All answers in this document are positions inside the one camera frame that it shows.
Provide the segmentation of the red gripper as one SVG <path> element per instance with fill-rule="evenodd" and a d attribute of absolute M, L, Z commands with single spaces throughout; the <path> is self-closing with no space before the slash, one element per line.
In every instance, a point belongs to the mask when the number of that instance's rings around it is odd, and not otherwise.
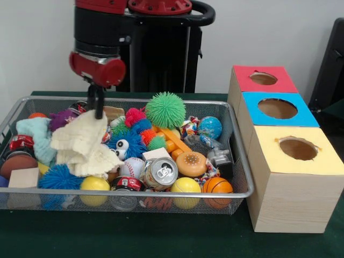
<path fill-rule="evenodd" d="M 69 64 L 72 71 L 101 87 L 90 85 L 88 87 L 87 107 L 93 110 L 95 107 L 95 118 L 103 118 L 104 90 L 118 86 L 126 74 L 126 65 L 121 58 L 100 58 L 72 51 L 69 54 Z"/>

